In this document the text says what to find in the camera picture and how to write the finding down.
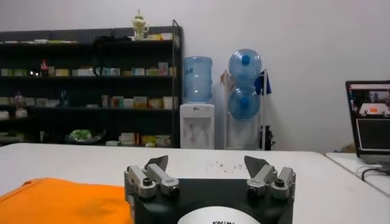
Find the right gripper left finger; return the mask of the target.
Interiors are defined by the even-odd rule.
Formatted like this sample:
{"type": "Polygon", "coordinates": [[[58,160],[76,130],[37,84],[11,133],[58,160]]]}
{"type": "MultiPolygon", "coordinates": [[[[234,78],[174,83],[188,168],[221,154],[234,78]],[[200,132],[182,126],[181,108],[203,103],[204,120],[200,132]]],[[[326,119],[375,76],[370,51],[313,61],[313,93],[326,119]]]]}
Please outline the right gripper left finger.
{"type": "Polygon", "coordinates": [[[169,197],[178,197],[180,194],[179,180],[166,173],[168,155],[150,159],[147,164],[128,166],[124,171],[125,199],[130,200],[134,195],[150,199],[157,192],[169,197]]]}

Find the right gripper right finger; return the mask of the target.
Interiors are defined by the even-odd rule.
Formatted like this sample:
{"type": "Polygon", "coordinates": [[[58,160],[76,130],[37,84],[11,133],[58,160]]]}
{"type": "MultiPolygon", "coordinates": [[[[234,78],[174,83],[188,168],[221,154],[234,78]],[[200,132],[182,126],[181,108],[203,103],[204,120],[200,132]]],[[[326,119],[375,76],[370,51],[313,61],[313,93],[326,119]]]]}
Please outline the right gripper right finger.
{"type": "Polygon", "coordinates": [[[257,198],[267,192],[277,200],[287,200],[295,197],[296,173],[290,167],[283,167],[280,172],[265,159],[244,157],[246,169],[250,178],[246,181],[247,194],[257,198]]]}

